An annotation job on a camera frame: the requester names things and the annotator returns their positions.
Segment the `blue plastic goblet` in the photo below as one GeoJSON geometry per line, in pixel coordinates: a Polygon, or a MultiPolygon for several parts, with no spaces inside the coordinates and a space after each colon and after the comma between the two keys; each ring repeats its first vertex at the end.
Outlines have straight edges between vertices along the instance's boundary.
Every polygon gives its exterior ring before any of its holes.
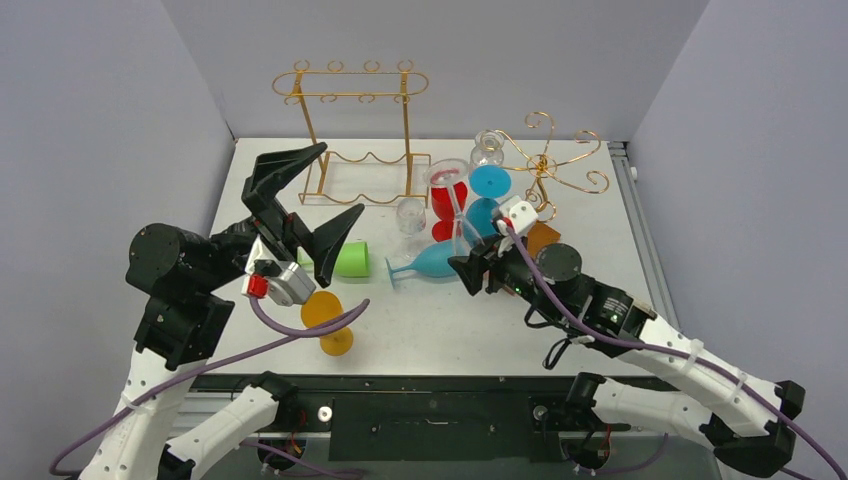
{"type": "Polygon", "coordinates": [[[456,276],[456,271],[451,267],[448,260],[453,256],[461,253],[461,250],[454,248],[454,243],[450,240],[435,243],[426,247],[421,253],[409,264],[402,267],[393,267],[388,258],[385,259],[389,281],[393,289],[397,288],[398,273],[406,271],[414,271],[428,278],[448,278],[456,276]]]}
{"type": "Polygon", "coordinates": [[[492,222],[498,200],[511,189],[510,175],[500,166],[483,165],[475,168],[469,177],[470,187],[477,196],[466,208],[466,218],[480,237],[496,233],[492,222]]]}

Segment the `green plastic goblet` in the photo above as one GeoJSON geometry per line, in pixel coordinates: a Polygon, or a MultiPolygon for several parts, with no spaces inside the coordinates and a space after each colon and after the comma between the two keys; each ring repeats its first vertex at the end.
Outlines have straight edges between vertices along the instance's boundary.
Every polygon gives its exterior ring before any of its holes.
{"type": "Polygon", "coordinates": [[[335,261],[333,277],[363,279],[370,277],[370,257],[365,241],[345,243],[335,261]]]}

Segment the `small clear front wine glass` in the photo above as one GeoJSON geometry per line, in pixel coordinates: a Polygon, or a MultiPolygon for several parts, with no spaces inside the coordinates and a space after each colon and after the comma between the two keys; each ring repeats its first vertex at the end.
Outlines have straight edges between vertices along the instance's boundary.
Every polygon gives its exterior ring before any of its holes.
{"type": "Polygon", "coordinates": [[[458,253],[457,255],[469,254],[472,248],[481,240],[477,231],[470,225],[466,218],[466,205],[463,210],[459,208],[458,201],[452,188],[453,185],[459,182],[466,183],[468,176],[468,163],[458,158],[449,158],[437,161],[432,164],[424,174],[424,180],[429,188],[429,193],[432,187],[447,187],[449,189],[455,210],[455,230],[452,238],[449,240],[454,243],[455,249],[461,250],[461,253],[458,253]]]}

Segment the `clear patterned wine glass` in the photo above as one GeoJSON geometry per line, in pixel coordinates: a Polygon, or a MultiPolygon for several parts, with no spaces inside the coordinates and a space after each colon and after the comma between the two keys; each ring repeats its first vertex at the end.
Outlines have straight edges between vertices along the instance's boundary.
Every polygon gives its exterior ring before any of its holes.
{"type": "Polygon", "coordinates": [[[500,167],[504,161],[504,137],[495,130],[483,130],[475,136],[475,146],[470,153],[473,169],[482,166],[500,167]]]}

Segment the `gold hook rack wooden base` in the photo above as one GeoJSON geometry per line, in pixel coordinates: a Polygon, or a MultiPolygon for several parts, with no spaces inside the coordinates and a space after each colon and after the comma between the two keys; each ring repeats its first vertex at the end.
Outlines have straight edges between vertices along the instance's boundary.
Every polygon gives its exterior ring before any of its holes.
{"type": "Polygon", "coordinates": [[[585,173],[585,180],[590,183],[588,187],[567,181],[558,174],[558,171],[562,167],[578,163],[601,150],[603,141],[597,133],[587,129],[576,131],[573,141],[578,145],[588,145],[588,150],[567,160],[557,160],[550,154],[551,144],[556,133],[556,122],[554,118],[546,112],[534,111],[525,116],[524,123],[528,129],[540,129],[544,124],[548,126],[545,144],[540,152],[534,154],[526,152],[505,130],[495,129],[494,132],[507,145],[511,145],[525,160],[524,166],[507,166],[506,170],[526,172],[532,176],[532,183],[525,190],[523,199],[534,207],[538,215],[538,224],[549,225],[557,217],[557,206],[550,198],[547,183],[556,183],[587,195],[601,195],[609,190],[611,180],[606,173],[599,170],[588,170],[585,173]]]}

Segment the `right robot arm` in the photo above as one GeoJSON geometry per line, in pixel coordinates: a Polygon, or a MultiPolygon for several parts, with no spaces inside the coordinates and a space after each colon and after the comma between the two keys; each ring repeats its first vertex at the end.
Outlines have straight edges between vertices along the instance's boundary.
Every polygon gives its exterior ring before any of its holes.
{"type": "Polygon", "coordinates": [[[791,461],[797,436],[790,423],[805,398],[800,385],[756,378],[711,354],[650,305],[586,275],[572,246],[553,243],[529,255],[521,243],[493,235],[448,263],[470,294],[507,290],[522,298],[527,324],[563,331],[561,348],[584,346],[667,384],[659,391],[579,373],[563,402],[572,424],[672,434],[757,478],[791,461]]]}

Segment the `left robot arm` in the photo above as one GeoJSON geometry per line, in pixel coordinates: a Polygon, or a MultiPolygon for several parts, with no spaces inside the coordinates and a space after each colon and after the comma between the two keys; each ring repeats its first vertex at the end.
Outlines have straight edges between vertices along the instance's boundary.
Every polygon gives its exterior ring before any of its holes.
{"type": "Polygon", "coordinates": [[[135,235],[126,280],[148,301],[120,401],[93,431],[99,446],[79,478],[199,479],[257,431],[302,424],[296,387],[264,372],[199,426],[171,436],[193,380],[219,367],[213,355],[234,310],[218,296],[221,287],[242,280],[250,299],[291,306],[330,285],[363,206],[310,228],[277,199],[326,148],[321,142],[258,156],[241,195],[248,217],[218,234],[154,223],[135,235]]]}

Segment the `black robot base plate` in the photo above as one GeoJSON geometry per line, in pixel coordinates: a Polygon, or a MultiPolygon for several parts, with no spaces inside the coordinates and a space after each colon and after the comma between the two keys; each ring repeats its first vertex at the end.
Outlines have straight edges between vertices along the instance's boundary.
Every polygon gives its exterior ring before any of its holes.
{"type": "Polygon", "coordinates": [[[293,375],[263,434],[326,434],[332,461],[557,462],[606,426],[566,402],[570,377],[293,375]]]}

